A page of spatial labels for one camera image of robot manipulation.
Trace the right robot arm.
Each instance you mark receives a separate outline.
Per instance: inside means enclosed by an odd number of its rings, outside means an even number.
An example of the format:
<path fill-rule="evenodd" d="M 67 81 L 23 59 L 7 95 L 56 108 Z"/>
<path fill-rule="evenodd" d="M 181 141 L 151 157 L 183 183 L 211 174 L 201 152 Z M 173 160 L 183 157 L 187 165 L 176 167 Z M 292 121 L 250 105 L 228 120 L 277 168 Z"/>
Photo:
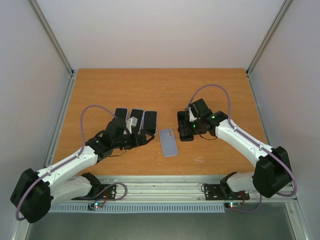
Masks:
<path fill-rule="evenodd" d="M 178 111 L 177 122 L 180 141 L 190 142 L 195 135 L 209 133 L 230 144 L 254 166 L 254 172 L 232 172 L 220 180 L 225 198 L 249 190 L 271 198 L 292 181 L 289 156 L 283 147 L 272 147 L 252 137 L 224 112 L 212 112 L 202 98 Z"/>

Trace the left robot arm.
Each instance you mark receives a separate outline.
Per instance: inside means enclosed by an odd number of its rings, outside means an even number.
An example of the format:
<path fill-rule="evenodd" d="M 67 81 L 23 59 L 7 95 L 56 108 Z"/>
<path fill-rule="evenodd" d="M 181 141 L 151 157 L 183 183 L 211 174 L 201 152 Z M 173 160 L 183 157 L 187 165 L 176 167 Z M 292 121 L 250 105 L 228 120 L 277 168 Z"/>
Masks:
<path fill-rule="evenodd" d="M 89 140 L 83 140 L 75 153 L 49 167 L 23 171 L 11 194 L 10 201 L 16 207 L 17 221 L 35 223 L 43 218 L 52 205 L 74 198 L 96 199 L 101 193 L 99 184 L 91 181 L 92 175 L 75 174 L 110 157 L 114 149 L 131 150 L 147 145 L 155 136 L 145 129 L 133 131 L 136 118 L 113 118 L 106 129 Z"/>

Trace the left controller board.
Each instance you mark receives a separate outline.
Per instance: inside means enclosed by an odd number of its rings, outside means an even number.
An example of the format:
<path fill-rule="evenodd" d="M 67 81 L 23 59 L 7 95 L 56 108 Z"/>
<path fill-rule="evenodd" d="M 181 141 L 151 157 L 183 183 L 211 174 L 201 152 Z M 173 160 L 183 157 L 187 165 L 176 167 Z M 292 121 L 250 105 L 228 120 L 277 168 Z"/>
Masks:
<path fill-rule="evenodd" d="M 95 203 L 89 203 L 87 205 L 87 210 L 88 211 L 96 211 L 97 209 L 100 209 L 104 206 L 102 202 L 95 202 Z"/>

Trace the controller board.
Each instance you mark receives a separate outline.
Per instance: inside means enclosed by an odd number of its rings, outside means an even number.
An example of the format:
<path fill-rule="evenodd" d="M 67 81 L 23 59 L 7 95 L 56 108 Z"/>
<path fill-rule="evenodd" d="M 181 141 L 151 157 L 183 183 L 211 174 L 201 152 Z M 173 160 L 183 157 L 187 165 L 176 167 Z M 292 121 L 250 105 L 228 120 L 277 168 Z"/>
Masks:
<path fill-rule="evenodd" d="M 242 202 L 225 202 L 224 206 L 227 209 L 235 209 L 235 208 L 240 208 L 244 203 Z"/>
<path fill-rule="evenodd" d="M 102 202 L 95 202 L 95 203 L 89 203 L 87 205 L 87 210 L 88 211 L 96 211 L 97 209 L 100 209 L 104 206 Z"/>

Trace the right controller board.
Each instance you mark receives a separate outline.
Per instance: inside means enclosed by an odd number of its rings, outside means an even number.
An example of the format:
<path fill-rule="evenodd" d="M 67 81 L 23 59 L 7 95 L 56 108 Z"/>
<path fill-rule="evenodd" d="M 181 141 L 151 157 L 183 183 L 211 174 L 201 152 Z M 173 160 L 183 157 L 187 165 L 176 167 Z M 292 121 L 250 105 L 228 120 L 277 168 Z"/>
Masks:
<path fill-rule="evenodd" d="M 225 202 L 224 206 L 227 209 L 235 209 L 235 208 L 240 208 L 244 203 L 242 202 Z"/>

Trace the aluminium rail frame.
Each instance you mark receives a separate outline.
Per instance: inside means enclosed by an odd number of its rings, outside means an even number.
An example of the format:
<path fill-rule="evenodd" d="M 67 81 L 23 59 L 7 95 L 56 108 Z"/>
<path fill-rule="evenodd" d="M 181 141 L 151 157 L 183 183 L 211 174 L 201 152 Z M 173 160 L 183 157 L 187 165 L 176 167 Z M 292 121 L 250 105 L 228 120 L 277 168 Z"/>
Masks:
<path fill-rule="evenodd" d="M 222 175 L 98 175 L 102 184 L 122 183 L 127 187 L 123 200 L 116 203 L 205 203 L 205 193 L 202 184 L 218 184 Z M 70 202 L 85 193 L 79 185 L 72 185 L 71 192 L 62 193 L 60 185 L 53 190 L 53 205 Z M 265 202 L 296 202 L 296 197 L 274 195 L 271 198 L 262 197 Z"/>

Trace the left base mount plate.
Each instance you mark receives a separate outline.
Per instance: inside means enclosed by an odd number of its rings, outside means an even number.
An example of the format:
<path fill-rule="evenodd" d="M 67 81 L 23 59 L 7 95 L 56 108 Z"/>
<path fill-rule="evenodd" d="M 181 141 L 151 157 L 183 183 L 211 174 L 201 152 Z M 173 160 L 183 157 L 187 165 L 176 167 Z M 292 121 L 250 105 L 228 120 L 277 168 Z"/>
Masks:
<path fill-rule="evenodd" d="M 114 200 L 117 194 L 117 186 L 115 184 L 101 184 L 98 190 L 97 199 Z"/>

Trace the base mount plate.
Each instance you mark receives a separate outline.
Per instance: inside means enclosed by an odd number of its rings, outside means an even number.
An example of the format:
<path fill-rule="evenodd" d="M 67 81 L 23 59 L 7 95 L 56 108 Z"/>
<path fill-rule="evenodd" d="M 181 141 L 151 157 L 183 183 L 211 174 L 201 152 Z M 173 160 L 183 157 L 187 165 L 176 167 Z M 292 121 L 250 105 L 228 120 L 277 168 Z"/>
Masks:
<path fill-rule="evenodd" d="M 98 190 L 97 199 L 114 200 L 117 194 L 117 186 L 115 184 L 101 184 Z"/>
<path fill-rule="evenodd" d="M 250 199 L 250 195 L 245 191 L 233 192 L 221 184 L 203 183 L 200 189 L 204 193 L 206 201 L 246 201 Z"/>

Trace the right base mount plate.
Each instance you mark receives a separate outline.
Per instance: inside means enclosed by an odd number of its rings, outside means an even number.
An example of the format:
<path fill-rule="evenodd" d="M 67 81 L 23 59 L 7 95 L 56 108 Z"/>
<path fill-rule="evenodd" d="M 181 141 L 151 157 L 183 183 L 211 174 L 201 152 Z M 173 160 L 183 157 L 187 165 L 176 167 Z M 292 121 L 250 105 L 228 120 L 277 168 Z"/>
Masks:
<path fill-rule="evenodd" d="M 250 195 L 245 191 L 233 192 L 221 184 L 203 183 L 200 189 L 204 193 L 206 201 L 246 201 L 250 199 Z"/>

